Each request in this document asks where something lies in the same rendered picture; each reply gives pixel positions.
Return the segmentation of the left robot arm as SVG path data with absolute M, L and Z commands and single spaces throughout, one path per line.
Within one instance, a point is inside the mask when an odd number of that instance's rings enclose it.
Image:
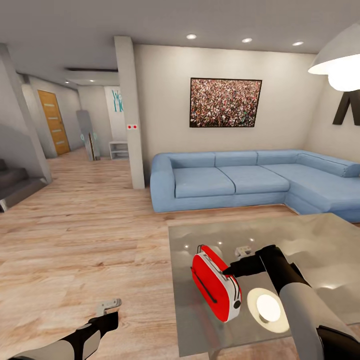
M 47 346 L 20 352 L 6 360 L 87 360 L 97 351 L 101 338 L 119 327 L 118 311 L 105 310 L 121 306 L 122 299 L 100 302 L 96 317 L 79 327 L 76 332 Z

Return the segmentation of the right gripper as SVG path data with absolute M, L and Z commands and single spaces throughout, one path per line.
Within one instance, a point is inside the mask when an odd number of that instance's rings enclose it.
M 250 258 L 252 255 L 250 256 L 248 255 L 247 257 L 244 257 L 239 261 L 232 262 L 231 266 L 226 268 L 222 273 L 226 276 L 234 275 L 235 278 L 259 274 L 259 272 L 254 271 L 254 269 L 251 266 Z

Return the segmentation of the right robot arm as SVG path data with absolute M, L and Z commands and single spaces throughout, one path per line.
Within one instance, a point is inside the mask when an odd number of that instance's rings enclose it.
M 298 266 L 275 244 L 250 255 L 237 247 L 238 261 L 222 273 L 235 278 L 267 272 L 279 295 L 300 360 L 360 360 L 360 339 L 322 301 Z

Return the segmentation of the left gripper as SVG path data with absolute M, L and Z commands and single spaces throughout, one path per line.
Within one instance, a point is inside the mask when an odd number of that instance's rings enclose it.
M 93 317 L 88 322 L 101 321 L 104 325 L 103 336 L 112 330 L 116 330 L 119 327 L 118 311 L 106 314 L 104 316 Z

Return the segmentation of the radio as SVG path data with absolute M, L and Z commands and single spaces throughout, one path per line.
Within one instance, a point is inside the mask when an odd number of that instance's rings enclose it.
M 234 275 L 224 275 L 228 266 L 207 246 L 201 245 L 192 260 L 191 272 L 214 315 L 223 323 L 239 315 L 241 288 Z

